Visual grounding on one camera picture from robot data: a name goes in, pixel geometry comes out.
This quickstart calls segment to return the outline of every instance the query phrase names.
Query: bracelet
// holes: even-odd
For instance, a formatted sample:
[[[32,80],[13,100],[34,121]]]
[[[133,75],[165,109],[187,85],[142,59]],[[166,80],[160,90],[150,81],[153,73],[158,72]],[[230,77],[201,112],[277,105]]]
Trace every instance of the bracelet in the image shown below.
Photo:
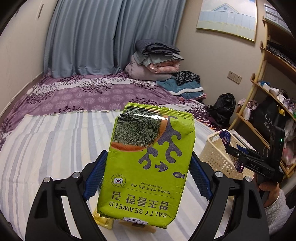
[[[281,194],[281,193],[279,193],[279,196],[280,196],[280,194]],[[278,196],[278,198],[274,201],[273,204],[275,204],[275,203],[277,202],[277,200],[279,199],[279,196]],[[272,204],[272,205],[273,205],[273,204]]]
[[[272,207],[276,202],[277,202],[277,200],[279,199],[279,196],[278,196],[278,198],[273,202],[273,204],[271,204],[270,206],[268,206],[268,207],[265,207],[265,209],[266,208],[270,208],[270,207]]]

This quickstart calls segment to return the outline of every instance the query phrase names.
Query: black backpack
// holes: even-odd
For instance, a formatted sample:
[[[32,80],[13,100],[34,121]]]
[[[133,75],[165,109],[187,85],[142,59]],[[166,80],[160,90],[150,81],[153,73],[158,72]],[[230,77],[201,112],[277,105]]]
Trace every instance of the black backpack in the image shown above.
[[[227,127],[230,117],[233,115],[235,103],[233,94],[220,95],[214,105],[207,106],[207,119],[221,128]]]

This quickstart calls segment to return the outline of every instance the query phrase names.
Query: blue towel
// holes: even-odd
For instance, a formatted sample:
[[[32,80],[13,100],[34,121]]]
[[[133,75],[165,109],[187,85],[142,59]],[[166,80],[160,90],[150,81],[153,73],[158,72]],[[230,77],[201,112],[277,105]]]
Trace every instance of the blue towel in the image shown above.
[[[196,81],[188,82],[178,86],[174,79],[168,79],[164,82],[156,81],[156,85],[166,89],[172,95],[182,95],[186,92],[201,92],[203,87]]]
[[[186,92],[186,93],[181,94],[181,96],[184,99],[195,99],[195,98],[201,97],[203,94],[204,94],[203,91],[199,91],[199,92]]]

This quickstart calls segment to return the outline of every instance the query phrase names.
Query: purple floral bedspread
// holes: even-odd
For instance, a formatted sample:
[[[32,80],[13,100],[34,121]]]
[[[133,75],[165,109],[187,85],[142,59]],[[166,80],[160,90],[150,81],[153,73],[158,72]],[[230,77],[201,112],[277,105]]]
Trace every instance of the purple floral bedspread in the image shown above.
[[[45,76],[33,86],[13,107],[0,127],[0,149],[6,137],[26,114],[46,115],[77,110],[123,110],[128,102],[141,104],[190,105],[194,117],[217,130],[205,118],[205,109],[195,101],[171,95],[151,81],[134,80],[127,74],[74,75],[70,78]]]

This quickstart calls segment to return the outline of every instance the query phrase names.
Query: korean flag logo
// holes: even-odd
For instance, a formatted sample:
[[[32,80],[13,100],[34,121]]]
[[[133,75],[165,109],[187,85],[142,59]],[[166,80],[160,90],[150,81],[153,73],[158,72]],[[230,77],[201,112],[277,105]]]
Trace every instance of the korean flag logo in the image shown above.
[[[122,178],[114,178],[115,184],[122,184],[123,179]]]

